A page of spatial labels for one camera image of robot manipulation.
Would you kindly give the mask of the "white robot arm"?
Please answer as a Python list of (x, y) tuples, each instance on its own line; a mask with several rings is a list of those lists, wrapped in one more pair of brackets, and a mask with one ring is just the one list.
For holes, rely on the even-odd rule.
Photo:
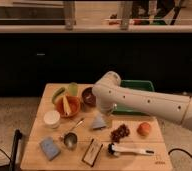
[(192, 97), (121, 87), (121, 77), (114, 71), (105, 73), (94, 85), (97, 109), (103, 114), (116, 104), (160, 117), (192, 131)]

